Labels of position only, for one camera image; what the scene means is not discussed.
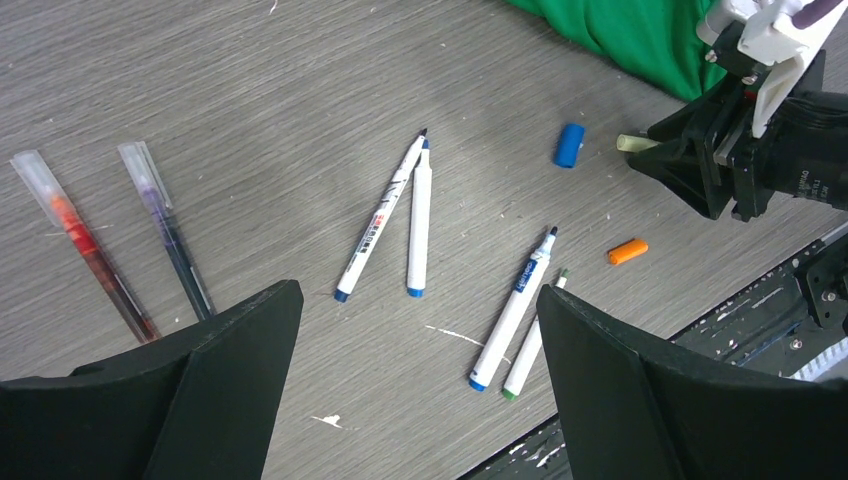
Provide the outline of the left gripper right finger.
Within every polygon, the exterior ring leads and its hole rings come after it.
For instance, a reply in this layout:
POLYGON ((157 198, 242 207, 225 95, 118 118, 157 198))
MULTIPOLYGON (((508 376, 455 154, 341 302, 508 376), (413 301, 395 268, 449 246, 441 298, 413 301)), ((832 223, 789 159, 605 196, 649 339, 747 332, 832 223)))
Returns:
POLYGON ((577 479, 843 479, 847 384, 710 359, 564 290, 536 302, 577 479))

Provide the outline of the clear pen cap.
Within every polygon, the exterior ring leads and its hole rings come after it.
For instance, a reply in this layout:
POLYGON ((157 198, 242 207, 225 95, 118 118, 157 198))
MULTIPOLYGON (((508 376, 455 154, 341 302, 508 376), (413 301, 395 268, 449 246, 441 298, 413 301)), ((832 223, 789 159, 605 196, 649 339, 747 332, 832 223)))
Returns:
POLYGON ((146 143, 123 143, 118 151, 145 207, 151 213, 172 210, 169 194, 146 143))
POLYGON ((63 228, 60 207, 67 200, 67 195, 39 152, 27 150, 17 153, 10 163, 50 221, 63 228))

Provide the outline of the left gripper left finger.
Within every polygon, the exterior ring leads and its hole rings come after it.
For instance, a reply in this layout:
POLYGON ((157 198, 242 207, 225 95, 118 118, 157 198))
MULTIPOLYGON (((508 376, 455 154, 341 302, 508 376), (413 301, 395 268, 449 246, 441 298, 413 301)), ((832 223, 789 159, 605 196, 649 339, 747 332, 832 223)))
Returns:
POLYGON ((65 377, 1 385, 5 479, 258 479, 304 298, 282 280, 65 377))

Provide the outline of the red orange pen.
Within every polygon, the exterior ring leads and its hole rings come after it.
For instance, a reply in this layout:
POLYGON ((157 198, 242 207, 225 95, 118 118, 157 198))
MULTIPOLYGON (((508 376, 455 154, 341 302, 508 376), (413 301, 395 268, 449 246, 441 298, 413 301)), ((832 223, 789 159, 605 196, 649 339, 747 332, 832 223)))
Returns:
POLYGON ((65 195, 53 195, 50 207, 136 339, 142 344, 160 339, 157 328, 137 305, 71 201, 65 195))

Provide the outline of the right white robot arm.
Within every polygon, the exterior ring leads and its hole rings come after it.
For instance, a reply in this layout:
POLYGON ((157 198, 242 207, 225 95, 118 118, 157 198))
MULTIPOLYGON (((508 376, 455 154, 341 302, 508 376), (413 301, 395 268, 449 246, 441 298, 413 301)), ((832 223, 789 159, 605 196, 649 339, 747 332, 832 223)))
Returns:
POLYGON ((699 215, 725 208, 747 222, 764 214, 776 193, 847 208, 847 97, 823 89, 820 51, 761 137, 753 133, 763 85, 723 80, 647 131, 653 146, 628 165, 660 182, 699 215))

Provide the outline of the white marker green tip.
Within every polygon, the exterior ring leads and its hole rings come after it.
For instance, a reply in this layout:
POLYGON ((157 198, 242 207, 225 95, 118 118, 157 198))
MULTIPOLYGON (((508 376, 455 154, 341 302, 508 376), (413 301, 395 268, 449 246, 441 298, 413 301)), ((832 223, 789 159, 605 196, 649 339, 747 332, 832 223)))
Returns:
POLYGON ((539 317, 536 316, 501 390, 507 400, 513 401, 521 394, 542 344, 539 317))

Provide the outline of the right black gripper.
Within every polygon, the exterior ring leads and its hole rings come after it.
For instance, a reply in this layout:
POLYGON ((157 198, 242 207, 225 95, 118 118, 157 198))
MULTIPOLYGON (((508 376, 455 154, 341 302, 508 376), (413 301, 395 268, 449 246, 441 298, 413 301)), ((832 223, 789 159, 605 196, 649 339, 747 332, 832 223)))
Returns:
POLYGON ((762 83, 735 81, 712 87, 649 127, 647 138, 655 144, 632 154, 628 166, 711 220, 719 218, 730 199, 735 201, 733 215, 744 221, 765 213, 776 193, 827 204, 826 59, 824 50, 816 55, 762 137, 751 131, 762 83))

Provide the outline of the yellow pen cap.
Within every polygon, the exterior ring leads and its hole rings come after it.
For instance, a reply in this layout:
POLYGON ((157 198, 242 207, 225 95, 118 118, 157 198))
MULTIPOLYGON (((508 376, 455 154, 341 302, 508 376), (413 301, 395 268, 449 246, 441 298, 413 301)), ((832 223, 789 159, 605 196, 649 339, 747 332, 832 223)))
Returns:
POLYGON ((627 134, 620 134, 616 140, 616 149, 626 153, 638 153, 658 145, 658 141, 627 134))

